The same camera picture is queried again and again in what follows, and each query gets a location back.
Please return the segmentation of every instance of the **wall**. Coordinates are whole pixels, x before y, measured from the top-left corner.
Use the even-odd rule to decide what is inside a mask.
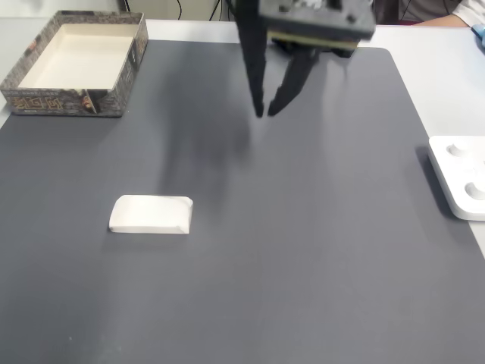
[[[180,0],[181,20],[209,20],[217,0]],[[148,19],[177,19],[177,0],[128,0],[131,11]],[[212,20],[227,20],[227,6],[221,0]],[[0,17],[51,17],[57,10],[124,10],[124,0],[0,0]]]
[[[118,1],[119,0],[0,0],[0,17],[51,17],[57,10],[116,11],[120,9]]]
[[[182,5],[181,20],[209,20],[217,0],[179,0]],[[177,0],[128,0],[131,11],[146,14],[148,19],[177,19],[179,5]],[[213,21],[219,20],[223,5],[221,20],[227,20],[227,6],[225,0],[220,0],[214,13]]]

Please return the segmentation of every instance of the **white sponge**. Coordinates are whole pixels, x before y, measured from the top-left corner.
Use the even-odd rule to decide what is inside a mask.
[[[109,228],[115,233],[188,234],[192,206],[183,196],[124,195],[114,204]]]

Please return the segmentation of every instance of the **patterned box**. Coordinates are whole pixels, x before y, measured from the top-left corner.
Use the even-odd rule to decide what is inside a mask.
[[[138,26],[112,88],[49,89],[19,86],[64,24],[131,24]],[[127,106],[147,43],[148,32],[142,13],[59,11],[45,25],[8,73],[0,84],[0,91],[15,114],[120,117]]]

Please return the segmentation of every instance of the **white block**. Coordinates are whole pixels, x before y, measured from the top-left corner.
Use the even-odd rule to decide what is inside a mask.
[[[433,136],[430,160],[453,214],[485,221],[485,136]]]
[[[109,228],[115,233],[188,234],[192,206],[183,196],[124,195],[114,204]]]

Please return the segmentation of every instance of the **person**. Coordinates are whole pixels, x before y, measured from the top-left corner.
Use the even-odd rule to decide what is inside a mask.
[[[472,27],[485,24],[485,0],[374,0],[378,24]]]

